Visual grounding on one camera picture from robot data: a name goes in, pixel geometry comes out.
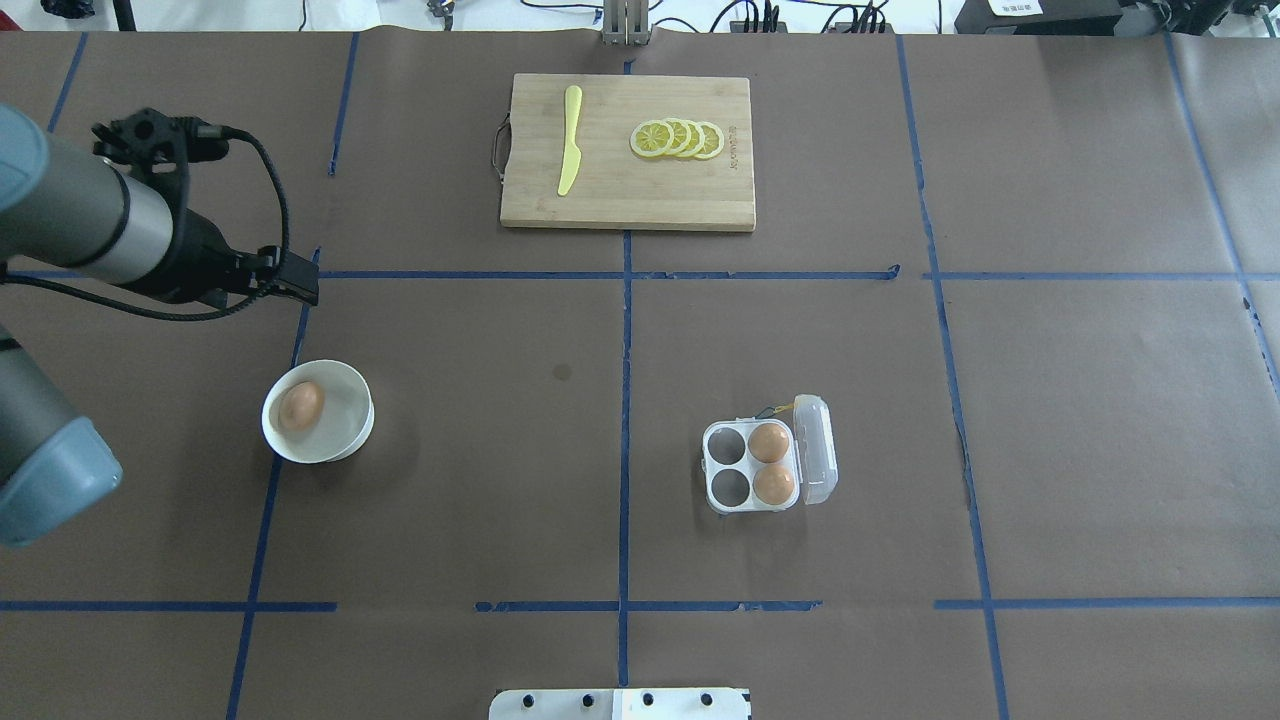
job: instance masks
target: wooden cutting board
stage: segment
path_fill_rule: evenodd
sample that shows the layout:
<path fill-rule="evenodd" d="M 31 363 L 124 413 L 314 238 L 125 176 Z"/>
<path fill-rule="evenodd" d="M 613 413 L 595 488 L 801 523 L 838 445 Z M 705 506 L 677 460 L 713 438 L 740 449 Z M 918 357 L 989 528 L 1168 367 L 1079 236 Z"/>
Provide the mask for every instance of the wooden cutting board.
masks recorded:
<path fill-rule="evenodd" d="M 582 88 L 582 161 L 556 193 L 564 151 L 564 88 Z M 710 160 L 645 159 L 631 131 L 668 117 L 713 122 L 724 150 Z M 502 224 L 524 228 L 755 229 L 751 90 L 746 78 L 517 74 Z"/>

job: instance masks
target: light blue joint cap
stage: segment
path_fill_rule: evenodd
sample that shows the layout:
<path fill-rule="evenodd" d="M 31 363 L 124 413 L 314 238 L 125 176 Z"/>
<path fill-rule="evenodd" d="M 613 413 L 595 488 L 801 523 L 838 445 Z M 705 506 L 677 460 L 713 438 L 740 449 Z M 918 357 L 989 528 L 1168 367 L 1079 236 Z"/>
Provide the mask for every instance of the light blue joint cap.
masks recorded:
<path fill-rule="evenodd" d="M 0 542 L 31 543 L 115 489 L 123 474 L 93 423 L 76 418 L 0 487 Z"/>
<path fill-rule="evenodd" d="M 49 169 L 45 131 L 13 105 L 0 102 L 0 213 L 22 201 Z"/>

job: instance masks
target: yellow knife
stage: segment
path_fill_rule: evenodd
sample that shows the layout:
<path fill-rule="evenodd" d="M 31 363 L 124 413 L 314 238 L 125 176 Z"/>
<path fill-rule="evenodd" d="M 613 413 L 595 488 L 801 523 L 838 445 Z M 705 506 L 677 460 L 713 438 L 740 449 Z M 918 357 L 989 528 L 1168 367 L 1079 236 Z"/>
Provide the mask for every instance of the yellow knife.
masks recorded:
<path fill-rule="evenodd" d="M 564 159 L 561 161 L 561 184 L 556 191 L 561 197 L 573 187 L 577 167 L 582 163 L 582 151 L 577 149 L 577 114 L 581 111 L 582 88 L 571 85 L 564 88 Z"/>

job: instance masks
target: brown table surface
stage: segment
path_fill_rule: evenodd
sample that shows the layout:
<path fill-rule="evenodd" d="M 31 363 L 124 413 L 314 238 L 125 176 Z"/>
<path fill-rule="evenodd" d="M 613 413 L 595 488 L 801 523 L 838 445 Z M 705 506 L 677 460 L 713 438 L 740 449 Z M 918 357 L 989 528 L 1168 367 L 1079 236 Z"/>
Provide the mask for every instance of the brown table surface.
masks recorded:
<path fill-rule="evenodd" d="M 324 273 L 301 316 L 195 327 L 0 290 L 125 468 L 0 552 L 0 716 L 483 719 L 497 689 L 618 685 L 750 688 L 759 719 L 1280 707 L 1280 45 L 376 29 L 0 58 L 0 100 L 84 147 L 142 106 L 250 129 Z M 758 229 L 502 228 L 517 72 L 749 77 Z M 246 149 L 192 197 L 275 242 Z M 376 427 L 282 468 L 261 398 L 316 357 L 366 375 Z M 717 516 L 701 430 L 801 392 L 840 488 Z"/>

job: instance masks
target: brown egg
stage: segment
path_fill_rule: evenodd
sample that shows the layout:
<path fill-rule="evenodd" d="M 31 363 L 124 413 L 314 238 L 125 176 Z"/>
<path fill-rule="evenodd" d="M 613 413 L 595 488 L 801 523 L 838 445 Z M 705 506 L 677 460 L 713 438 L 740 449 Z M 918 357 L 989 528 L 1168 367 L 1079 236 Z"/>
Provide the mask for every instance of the brown egg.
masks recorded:
<path fill-rule="evenodd" d="M 300 432 L 316 424 L 324 410 L 324 387 L 311 382 L 301 382 L 280 396 L 280 428 Z"/>
<path fill-rule="evenodd" d="M 791 447 L 791 438 L 787 430 L 777 423 L 765 423 L 751 430 L 751 438 L 746 441 L 751 448 L 751 455 L 760 462 L 777 462 L 787 455 Z"/>
<path fill-rule="evenodd" d="M 796 489 L 796 479 L 782 465 L 765 465 L 755 474 L 755 497 L 769 505 L 782 505 Z"/>

